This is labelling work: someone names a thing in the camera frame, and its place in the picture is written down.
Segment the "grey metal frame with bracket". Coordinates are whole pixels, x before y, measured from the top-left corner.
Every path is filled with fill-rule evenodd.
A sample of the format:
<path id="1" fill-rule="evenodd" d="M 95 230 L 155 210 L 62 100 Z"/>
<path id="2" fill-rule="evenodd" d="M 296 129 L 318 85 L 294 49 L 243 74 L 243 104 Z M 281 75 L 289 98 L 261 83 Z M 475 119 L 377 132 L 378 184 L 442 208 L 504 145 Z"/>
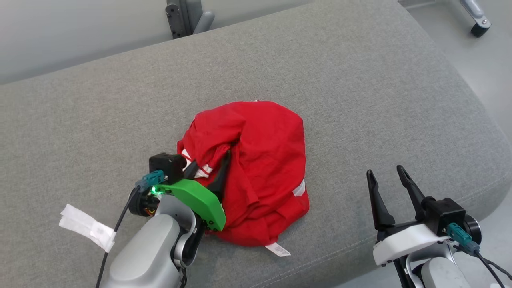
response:
<path id="1" fill-rule="evenodd" d="M 215 18 L 203 9 L 202 0 L 166 0 L 165 13 L 172 39 L 209 31 Z"/>

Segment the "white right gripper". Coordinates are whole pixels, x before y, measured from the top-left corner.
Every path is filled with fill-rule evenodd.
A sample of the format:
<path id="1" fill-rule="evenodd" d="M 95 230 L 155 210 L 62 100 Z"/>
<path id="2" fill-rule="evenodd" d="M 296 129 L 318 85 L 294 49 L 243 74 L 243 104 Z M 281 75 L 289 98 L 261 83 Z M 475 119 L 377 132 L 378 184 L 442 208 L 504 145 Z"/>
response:
<path id="1" fill-rule="evenodd" d="M 402 165 L 397 165 L 396 169 L 400 181 L 407 189 L 413 204 L 416 213 L 415 220 L 424 222 L 427 219 L 426 204 L 434 201 L 434 198 L 424 196 Z M 372 170 L 366 172 L 366 180 L 369 188 L 374 228 L 377 230 L 377 242 L 373 246 L 373 257 L 377 266 L 448 239 L 447 236 L 437 236 L 425 224 L 412 225 L 398 233 L 387 236 L 385 230 L 395 225 L 395 219 L 389 214 L 384 204 L 379 193 L 378 182 Z"/>

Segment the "red basketball jersey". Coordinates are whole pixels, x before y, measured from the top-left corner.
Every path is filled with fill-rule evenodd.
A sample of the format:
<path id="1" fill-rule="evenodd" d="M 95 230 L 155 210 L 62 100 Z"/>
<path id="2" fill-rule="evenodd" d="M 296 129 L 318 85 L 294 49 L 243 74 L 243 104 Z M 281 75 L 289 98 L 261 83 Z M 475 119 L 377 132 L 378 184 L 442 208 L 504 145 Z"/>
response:
<path id="1" fill-rule="evenodd" d="M 310 208 L 302 118 L 271 101 L 231 102 L 198 113 L 177 142 L 187 164 L 199 166 L 194 178 L 203 186 L 218 175 L 226 151 L 226 224 L 216 235 L 238 246 L 276 244 Z"/>

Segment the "grey leg with black caster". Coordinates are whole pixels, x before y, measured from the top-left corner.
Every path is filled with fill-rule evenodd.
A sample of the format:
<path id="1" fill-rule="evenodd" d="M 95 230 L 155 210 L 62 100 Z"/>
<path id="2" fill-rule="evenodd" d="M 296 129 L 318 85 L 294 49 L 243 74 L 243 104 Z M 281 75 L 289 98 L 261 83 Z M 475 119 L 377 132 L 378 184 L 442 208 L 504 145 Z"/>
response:
<path id="1" fill-rule="evenodd" d="M 485 16 L 485 13 L 477 0 L 460 0 L 461 5 L 465 8 L 467 13 L 475 21 L 471 29 L 471 34 L 476 38 L 482 37 L 491 27 L 491 22 Z"/>

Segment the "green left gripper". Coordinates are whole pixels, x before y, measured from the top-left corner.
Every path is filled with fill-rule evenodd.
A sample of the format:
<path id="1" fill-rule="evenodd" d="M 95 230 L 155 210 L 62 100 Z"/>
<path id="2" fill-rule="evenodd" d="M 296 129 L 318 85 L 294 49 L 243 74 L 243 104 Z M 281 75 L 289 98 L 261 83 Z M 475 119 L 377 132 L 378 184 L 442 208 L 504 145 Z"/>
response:
<path id="1" fill-rule="evenodd" d="M 200 167 L 193 160 L 183 172 L 184 179 L 174 184 L 154 185 L 154 195 L 173 195 L 205 220 L 210 230 L 222 231 L 226 224 L 226 215 L 220 200 L 224 199 L 231 158 L 232 153 L 227 150 L 214 180 L 207 188 L 194 180 Z"/>

